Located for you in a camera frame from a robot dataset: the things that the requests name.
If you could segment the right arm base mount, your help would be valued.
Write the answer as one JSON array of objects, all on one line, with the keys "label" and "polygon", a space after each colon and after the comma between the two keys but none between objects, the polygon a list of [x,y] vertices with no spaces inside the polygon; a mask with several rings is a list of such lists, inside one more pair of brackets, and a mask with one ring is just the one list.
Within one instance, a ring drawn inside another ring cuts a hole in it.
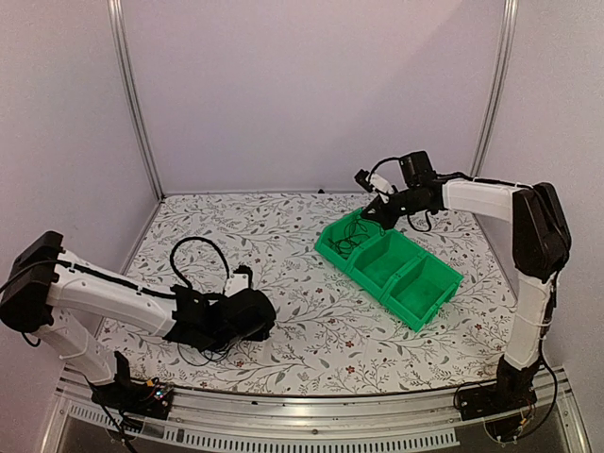
[{"label": "right arm base mount", "polygon": [[[463,421],[497,415],[508,411],[530,408],[536,401],[533,378],[540,362],[518,370],[504,359],[499,361],[495,382],[470,389],[459,388],[453,397],[453,406]],[[487,422],[487,434],[500,443],[513,442],[522,433],[528,418],[517,413]]]}]

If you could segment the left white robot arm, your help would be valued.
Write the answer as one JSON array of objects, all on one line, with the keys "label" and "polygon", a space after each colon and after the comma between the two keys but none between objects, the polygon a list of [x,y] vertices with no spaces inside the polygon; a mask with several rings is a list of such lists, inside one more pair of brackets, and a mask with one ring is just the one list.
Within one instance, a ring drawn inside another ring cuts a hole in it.
[{"label": "left white robot arm", "polygon": [[13,262],[1,288],[1,321],[49,344],[121,410],[140,402],[140,389],[121,372],[126,359],[109,352],[73,316],[86,311],[138,327],[199,352],[220,351],[238,341],[263,342],[277,314],[269,298],[251,286],[241,266],[226,276],[219,293],[202,294],[189,282],[146,286],[92,265],[47,231]]}]

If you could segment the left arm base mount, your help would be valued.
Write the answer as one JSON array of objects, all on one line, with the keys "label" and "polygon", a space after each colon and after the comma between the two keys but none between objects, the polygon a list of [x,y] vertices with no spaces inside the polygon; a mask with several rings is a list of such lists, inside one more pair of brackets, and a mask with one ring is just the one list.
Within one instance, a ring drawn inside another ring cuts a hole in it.
[{"label": "left arm base mount", "polygon": [[159,420],[166,420],[172,408],[175,386],[157,377],[145,383],[135,382],[130,375],[129,362],[120,352],[113,354],[116,371],[113,381],[92,385],[92,401],[119,413],[132,413]]}]

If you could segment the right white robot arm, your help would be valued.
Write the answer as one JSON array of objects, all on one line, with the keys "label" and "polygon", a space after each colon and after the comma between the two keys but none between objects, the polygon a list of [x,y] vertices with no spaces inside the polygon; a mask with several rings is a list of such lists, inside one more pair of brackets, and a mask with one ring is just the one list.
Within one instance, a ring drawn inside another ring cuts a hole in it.
[{"label": "right white robot arm", "polygon": [[544,336],[557,305],[558,277],[570,258],[571,237],[556,190],[550,183],[532,186],[472,178],[463,173],[427,173],[396,191],[382,176],[366,170],[355,181],[377,198],[362,212],[384,228],[421,211],[465,211],[495,218],[512,228],[512,259],[519,292],[512,333],[503,361],[524,371],[541,358]]}]

